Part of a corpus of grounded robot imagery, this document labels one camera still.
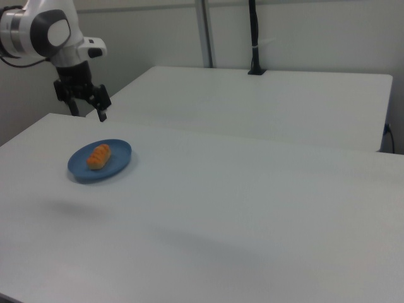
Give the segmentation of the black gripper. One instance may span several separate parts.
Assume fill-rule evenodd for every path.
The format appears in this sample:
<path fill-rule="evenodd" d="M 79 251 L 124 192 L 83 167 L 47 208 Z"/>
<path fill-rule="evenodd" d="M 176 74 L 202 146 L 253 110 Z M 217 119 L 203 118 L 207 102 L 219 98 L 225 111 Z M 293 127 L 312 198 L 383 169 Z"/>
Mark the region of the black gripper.
<path fill-rule="evenodd" d="M 97 111 L 98 119 L 104 122 L 107 119 L 107 109 L 111 101 L 104 85 L 94 86 L 88 61 L 71 67 L 57 67 L 58 80 L 54 82 L 57 99 L 64 102 L 72 116 L 79 116 L 74 98 L 89 100 Z"/>

